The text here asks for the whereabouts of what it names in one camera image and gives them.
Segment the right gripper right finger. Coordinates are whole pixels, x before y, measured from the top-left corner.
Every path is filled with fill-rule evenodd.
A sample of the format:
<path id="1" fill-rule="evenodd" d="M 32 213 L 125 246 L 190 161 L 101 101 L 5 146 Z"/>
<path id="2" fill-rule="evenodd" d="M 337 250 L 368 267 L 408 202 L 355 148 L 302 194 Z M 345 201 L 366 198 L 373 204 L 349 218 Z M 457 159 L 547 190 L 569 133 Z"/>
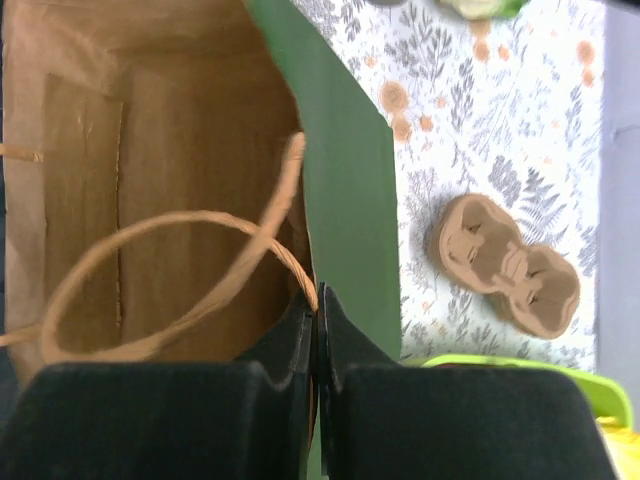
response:
<path id="1" fill-rule="evenodd" d="M 322 466 L 332 479 L 612 479 L 579 387 L 505 367 L 405 367 L 318 294 Z"/>

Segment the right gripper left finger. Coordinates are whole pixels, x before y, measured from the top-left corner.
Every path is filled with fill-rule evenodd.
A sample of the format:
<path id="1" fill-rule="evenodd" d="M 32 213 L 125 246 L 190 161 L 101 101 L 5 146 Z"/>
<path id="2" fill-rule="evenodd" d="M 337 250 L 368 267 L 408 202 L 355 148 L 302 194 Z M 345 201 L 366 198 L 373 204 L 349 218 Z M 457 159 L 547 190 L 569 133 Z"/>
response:
<path id="1" fill-rule="evenodd" d="M 43 369 L 1 437 L 5 479 L 301 479 L 312 312 L 295 296 L 228 363 Z"/>

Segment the brown green paper bag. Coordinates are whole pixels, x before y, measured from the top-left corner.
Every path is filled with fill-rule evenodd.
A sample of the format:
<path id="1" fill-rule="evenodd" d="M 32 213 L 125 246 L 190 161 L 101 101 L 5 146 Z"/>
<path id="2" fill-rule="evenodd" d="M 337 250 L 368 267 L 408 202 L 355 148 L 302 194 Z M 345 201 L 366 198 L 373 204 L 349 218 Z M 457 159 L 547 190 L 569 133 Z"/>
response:
<path id="1" fill-rule="evenodd" d="M 290 260 L 399 354 L 392 135 L 297 5 L 7 1 L 2 43 L 22 394 L 59 364 L 231 362 L 306 298 Z"/>

